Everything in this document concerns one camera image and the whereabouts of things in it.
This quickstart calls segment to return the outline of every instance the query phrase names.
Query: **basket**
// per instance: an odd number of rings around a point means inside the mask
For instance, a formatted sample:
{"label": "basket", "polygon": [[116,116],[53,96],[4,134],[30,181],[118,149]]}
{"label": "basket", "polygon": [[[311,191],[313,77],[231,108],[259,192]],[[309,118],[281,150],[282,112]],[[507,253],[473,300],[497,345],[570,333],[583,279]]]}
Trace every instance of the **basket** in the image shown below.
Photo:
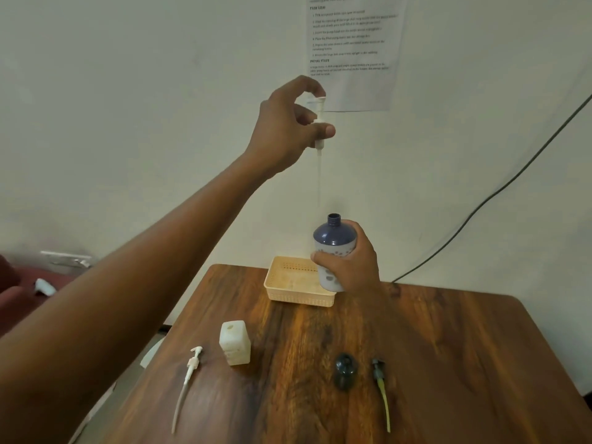
{"label": "basket", "polygon": [[263,286],[272,301],[309,306],[332,306],[335,302],[335,293],[321,286],[317,265],[309,259],[275,257]]}

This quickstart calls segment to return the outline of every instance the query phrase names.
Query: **forearm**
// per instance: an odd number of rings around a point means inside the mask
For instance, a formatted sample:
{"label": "forearm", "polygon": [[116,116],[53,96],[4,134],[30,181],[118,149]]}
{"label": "forearm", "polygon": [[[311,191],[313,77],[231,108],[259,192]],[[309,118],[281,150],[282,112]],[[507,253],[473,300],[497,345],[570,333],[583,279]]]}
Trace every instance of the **forearm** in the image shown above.
{"label": "forearm", "polygon": [[368,317],[382,316],[374,339],[386,355],[387,368],[395,374],[411,414],[430,444],[499,444],[514,442],[500,428],[494,415],[466,388],[407,322],[386,293],[358,294]]}
{"label": "forearm", "polygon": [[[10,411],[22,401],[50,428],[52,422],[75,428],[152,337],[265,180],[262,168],[240,158],[4,336],[0,355],[10,358],[0,364],[2,421],[18,420]],[[41,401],[33,403],[27,393],[41,393]]]}

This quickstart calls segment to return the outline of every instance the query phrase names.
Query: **wooden table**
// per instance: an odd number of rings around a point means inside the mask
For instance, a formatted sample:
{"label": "wooden table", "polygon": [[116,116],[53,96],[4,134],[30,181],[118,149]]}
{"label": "wooden table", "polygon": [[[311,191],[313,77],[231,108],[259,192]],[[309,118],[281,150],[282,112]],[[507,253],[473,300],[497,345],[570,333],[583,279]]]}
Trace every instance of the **wooden table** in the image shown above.
{"label": "wooden table", "polygon": [[[385,431],[384,407],[369,367],[380,349],[364,331],[372,318],[363,319],[348,294],[338,294],[332,308],[272,302],[263,288],[266,273],[227,265],[209,269],[106,442],[424,442],[389,368],[393,431]],[[413,285],[390,290],[387,302],[399,305],[440,358],[522,442],[592,442],[592,413],[518,300]],[[237,319],[247,325],[251,363],[230,367],[218,335],[222,322]],[[198,345],[203,358],[172,436],[189,350]],[[349,393],[338,391],[331,380],[342,351],[360,365]]]}

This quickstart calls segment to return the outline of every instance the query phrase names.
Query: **red sofa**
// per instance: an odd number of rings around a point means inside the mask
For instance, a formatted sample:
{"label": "red sofa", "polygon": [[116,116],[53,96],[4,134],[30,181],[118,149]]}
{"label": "red sofa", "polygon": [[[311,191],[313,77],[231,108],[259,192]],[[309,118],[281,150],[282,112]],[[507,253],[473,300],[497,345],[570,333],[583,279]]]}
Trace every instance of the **red sofa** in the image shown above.
{"label": "red sofa", "polygon": [[37,279],[44,279],[61,290],[74,277],[39,268],[12,266],[0,256],[0,337],[48,299],[35,292]]}

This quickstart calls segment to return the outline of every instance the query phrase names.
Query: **wall socket panel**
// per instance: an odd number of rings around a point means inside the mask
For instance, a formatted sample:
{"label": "wall socket panel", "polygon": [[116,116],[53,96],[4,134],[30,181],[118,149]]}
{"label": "wall socket panel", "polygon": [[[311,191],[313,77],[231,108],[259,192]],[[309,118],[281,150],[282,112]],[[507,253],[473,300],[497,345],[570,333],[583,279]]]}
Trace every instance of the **wall socket panel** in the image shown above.
{"label": "wall socket panel", "polygon": [[70,266],[72,268],[90,268],[93,265],[91,256],[66,254],[63,252],[41,251],[40,254],[52,265]]}

